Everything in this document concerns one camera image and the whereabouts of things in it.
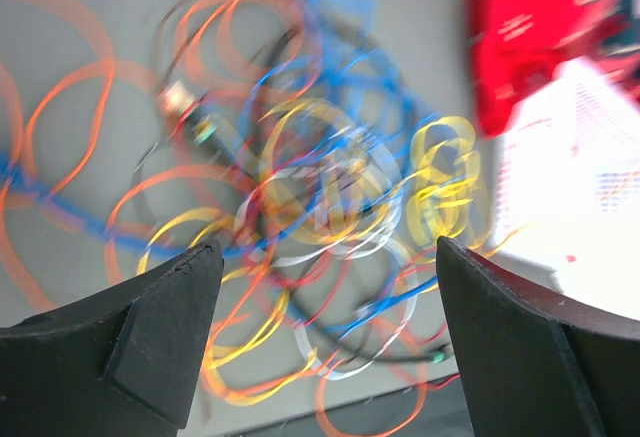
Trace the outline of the red printed pillow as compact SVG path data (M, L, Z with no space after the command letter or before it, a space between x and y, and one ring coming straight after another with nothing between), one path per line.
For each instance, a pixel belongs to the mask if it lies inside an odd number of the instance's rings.
M495 137L514 108L578 57L639 90L639 0L468 0L477 122Z

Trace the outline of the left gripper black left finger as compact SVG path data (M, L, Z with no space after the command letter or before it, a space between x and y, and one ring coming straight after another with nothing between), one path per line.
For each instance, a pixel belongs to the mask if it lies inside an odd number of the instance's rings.
M189 419L223 272L208 240L1 331L4 436L175 436Z

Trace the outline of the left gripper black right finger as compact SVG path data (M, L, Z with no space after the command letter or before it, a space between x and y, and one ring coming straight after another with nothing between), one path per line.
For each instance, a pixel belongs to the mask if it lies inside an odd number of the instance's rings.
M477 436L636 436L639 323L448 237L436 273Z

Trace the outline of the white basket right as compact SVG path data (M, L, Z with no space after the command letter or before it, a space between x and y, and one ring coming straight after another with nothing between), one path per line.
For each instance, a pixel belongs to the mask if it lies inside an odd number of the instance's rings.
M578 58L516 108L496 141L492 241L552 287L639 317L639 106Z

